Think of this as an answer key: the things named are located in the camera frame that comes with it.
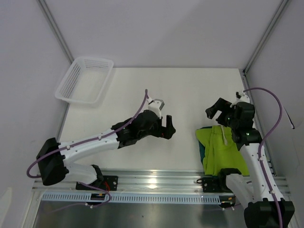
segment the lime green fabric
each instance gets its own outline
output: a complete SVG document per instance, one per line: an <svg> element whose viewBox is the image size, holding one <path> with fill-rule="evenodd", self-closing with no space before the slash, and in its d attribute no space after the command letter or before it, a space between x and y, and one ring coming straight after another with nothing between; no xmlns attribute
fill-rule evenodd
<svg viewBox="0 0 304 228"><path fill-rule="evenodd" d="M199 142L205 146L203 166L206 175L217 176L223 168L236 168L241 171L242 175L249 175L244 158L238 151L237 145L232 141L229 127L224 127L227 145L224 144L220 126L213 126L211 129L199 129L195 134Z"/></svg>

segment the metal floor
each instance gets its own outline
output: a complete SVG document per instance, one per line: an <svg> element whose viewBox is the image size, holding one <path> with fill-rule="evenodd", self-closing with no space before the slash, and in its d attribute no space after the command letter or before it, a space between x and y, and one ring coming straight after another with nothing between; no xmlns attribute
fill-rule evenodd
<svg viewBox="0 0 304 228"><path fill-rule="evenodd" d="M42 201L34 228L246 228L243 208L217 205L110 203L90 209L72 202Z"/></svg>

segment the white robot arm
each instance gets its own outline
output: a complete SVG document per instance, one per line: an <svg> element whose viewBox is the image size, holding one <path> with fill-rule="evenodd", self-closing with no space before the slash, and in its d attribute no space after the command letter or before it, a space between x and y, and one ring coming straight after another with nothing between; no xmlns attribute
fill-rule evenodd
<svg viewBox="0 0 304 228"><path fill-rule="evenodd" d="M212 119L217 111L221 111L217 122L231 128L232 140L248 166L252 186L244 181L237 169L222 169L220 182L242 204L248 228L286 228L295 208L291 201L284 200L267 164L262 137L253 128L255 107L250 104L248 96L237 92L235 103L220 98L206 110L207 117Z"/></svg>
<svg viewBox="0 0 304 228"><path fill-rule="evenodd" d="M100 134L78 141L57 142L55 138L46 140L36 157L43 184L48 186L61 181L76 181L99 188L104 182L99 167L80 165L75 161L102 151L133 145L148 135L170 139L176 130L170 115L167 116L166 127L162 126L161 110L164 102L153 100L147 95L146 101L149 103L148 110L117 123Z"/></svg>

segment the purple tube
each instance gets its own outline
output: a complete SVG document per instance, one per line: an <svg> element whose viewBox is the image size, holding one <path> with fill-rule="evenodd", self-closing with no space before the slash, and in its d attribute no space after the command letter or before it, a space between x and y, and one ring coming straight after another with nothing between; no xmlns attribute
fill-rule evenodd
<svg viewBox="0 0 304 228"><path fill-rule="evenodd" d="M279 104L279 108L280 108L280 114L279 114L279 118L276 122L276 124L270 129L270 131L265 135L264 139L262 140L262 142L260 143L259 147L258 147L258 156L259 158L261 157L261 154L262 154L262 146L264 145L265 143L265 140L268 138L268 136L275 130L275 128L279 125L281 119L282 119L282 114L283 114L283 109L282 109L282 104L279 100L279 98L271 91L269 91L268 89L264 89L264 88L260 88L260 87L254 87L254 88L249 88L249 89L246 89L244 90L244 92L247 92L247 91L251 91L251 90L263 90L263 91L266 91L268 93L270 93L277 101L277 103ZM272 191L273 188L271 186L271 183L270 183L270 180L267 176L267 173L266 173L266 169L265 169L265 166L264 166L264 163L263 161L260 161L260 165L261 165L261 168L262 168L262 171L263 171L263 174L265 176L265 180L267 182L267 185L269 187L269 189ZM276 195L272 193L272 196L274 198L274 201L275 201L275 205L276 205L276 209L277 209L277 213L278 213L278 217L279 217L279 226L280 228L283 228L283 220L282 220L282 214L281 214L281 209L280 209L280 205L279 205L279 202L278 202L278 199L276 198Z"/></svg>
<svg viewBox="0 0 304 228"><path fill-rule="evenodd" d="M143 99L143 101L142 101L142 104L141 104L140 108L137 110L137 112L135 113L135 115L134 115L126 124L124 124L123 126L121 126L121 127L118 128L118 129L116 129L115 131L112 131L112 132L110 132L110 133L108 133L108 134L105 134L105 135L101 136L101 138L103 139L103 138L108 137L108 136L110 136L110 135L112 135L112 134L115 134L116 132L118 132L118 131L122 130L123 128L125 128L126 126L128 126L128 125L129 125L129 124L138 116L138 114L141 112L141 110L142 110L142 108L143 108L143 106L144 106L144 103L145 103L145 101L146 101L147 98L148 98L148 90L146 89L146 90L145 90L144 99ZM94 140L99 140L99 138L98 138L98 137L95 137L95 138L92 138L92 139L83 140L83 141L81 141L81 142L77 142L77 143L74 143L74 144L70 145L70 147L78 146L78 145L84 144L84 143L86 143L86 142L88 143L88 142L91 142L91 141L94 141ZM41 160L45 159L46 157L48 157L48 156L50 156L50 155L52 155L52 154L54 154L54 153L57 153L57 152L59 152L59 151L66 150L66 149L67 149L67 147L65 146L65 147L59 148L59 149L57 149L57 150L54 150L54 151L52 151L52 152L50 152L50 153L47 153L47 154L41 156L40 158L38 158L36 161L34 161L34 162L28 167L28 169L27 169L27 176L30 177L30 178L40 178L40 177L41 177L40 175L33 176L33 175L31 175L31 174L29 173L30 170L34 167L34 165L36 165L38 162L40 162Z"/></svg>

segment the white table surface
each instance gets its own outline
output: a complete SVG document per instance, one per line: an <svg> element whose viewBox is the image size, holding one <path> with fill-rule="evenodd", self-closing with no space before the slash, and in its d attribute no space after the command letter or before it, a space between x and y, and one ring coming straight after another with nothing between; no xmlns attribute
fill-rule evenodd
<svg viewBox="0 0 304 228"><path fill-rule="evenodd" d="M115 68L106 97L97 108L71 104L60 141L101 133L132 117L144 90L164 100L164 116L172 115L176 133L170 140L148 136L135 145L80 159L101 169L202 170L195 130L215 125L205 110L219 97L235 101L244 89L238 69L219 68Z"/></svg>

